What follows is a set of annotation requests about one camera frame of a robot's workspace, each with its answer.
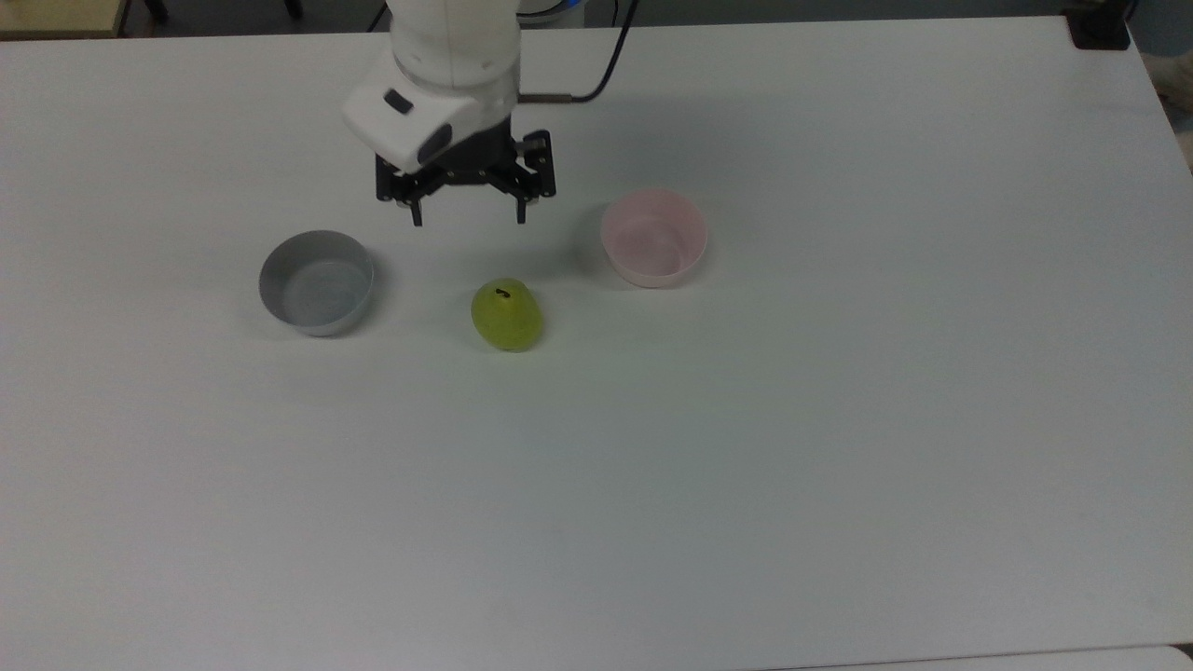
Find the gray bowl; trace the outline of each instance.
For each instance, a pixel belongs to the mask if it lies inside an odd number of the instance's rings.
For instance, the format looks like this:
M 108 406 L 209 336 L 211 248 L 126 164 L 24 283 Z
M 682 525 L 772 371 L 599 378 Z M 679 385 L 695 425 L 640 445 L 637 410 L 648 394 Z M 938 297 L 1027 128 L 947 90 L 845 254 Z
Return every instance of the gray bowl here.
M 261 267 L 261 302 L 307 336 L 336 336 L 356 326 L 372 291 L 369 252 L 334 230 L 308 230 L 273 250 Z

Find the black clamp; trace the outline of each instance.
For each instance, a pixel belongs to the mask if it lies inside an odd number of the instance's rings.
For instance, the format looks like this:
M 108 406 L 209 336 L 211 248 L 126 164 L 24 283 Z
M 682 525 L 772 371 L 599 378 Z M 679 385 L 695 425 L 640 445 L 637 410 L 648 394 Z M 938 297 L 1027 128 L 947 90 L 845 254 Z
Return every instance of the black clamp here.
M 518 159 L 525 167 L 518 164 Z M 526 205 L 555 196 L 551 134 L 537 130 L 515 142 L 509 118 L 447 149 L 422 170 L 402 174 L 377 156 L 377 199 L 410 208 L 414 226 L 422 226 L 422 198 L 441 186 L 489 184 L 514 197 L 518 223 L 526 223 Z
M 1061 12 L 1069 21 L 1073 44 L 1082 50 L 1125 51 L 1131 45 L 1126 30 L 1131 0 L 1105 0 L 1096 7 Z

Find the bowl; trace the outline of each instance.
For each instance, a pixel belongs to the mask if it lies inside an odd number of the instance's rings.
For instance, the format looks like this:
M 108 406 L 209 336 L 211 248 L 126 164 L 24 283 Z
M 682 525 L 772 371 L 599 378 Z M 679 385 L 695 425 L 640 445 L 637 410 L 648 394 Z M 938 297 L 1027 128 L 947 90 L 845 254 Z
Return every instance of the bowl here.
M 709 242 L 704 216 L 691 201 L 667 189 L 643 189 L 605 210 L 600 239 L 626 282 L 657 289 L 684 279 Z
M 258 288 L 273 316 L 307 336 L 338 336 L 364 316 L 373 285 L 369 252 L 334 230 L 308 230 L 279 245 Z

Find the pink bowl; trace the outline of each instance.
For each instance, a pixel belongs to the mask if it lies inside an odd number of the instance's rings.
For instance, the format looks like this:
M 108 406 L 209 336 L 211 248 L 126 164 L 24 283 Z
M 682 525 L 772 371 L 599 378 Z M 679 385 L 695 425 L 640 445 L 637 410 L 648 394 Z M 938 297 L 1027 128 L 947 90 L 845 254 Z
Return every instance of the pink bowl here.
M 600 239 L 618 275 L 654 289 L 676 284 L 692 270 L 704 254 L 709 228 L 687 198 L 643 189 L 605 210 Z

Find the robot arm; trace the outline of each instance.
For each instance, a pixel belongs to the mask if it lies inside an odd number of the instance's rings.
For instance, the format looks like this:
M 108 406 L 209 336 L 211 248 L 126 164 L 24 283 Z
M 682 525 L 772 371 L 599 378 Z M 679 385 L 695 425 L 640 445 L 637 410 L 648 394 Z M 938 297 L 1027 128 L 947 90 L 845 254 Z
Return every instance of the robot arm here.
M 344 105 L 377 155 L 415 173 L 518 101 L 518 0 L 388 0 L 390 47 Z
M 344 104 L 348 127 L 377 154 L 377 197 L 410 207 L 421 226 L 422 197 L 490 184 L 517 198 L 521 223 L 527 203 L 555 195 L 555 177 L 546 131 L 509 136 L 518 0 L 387 1 L 390 49 Z

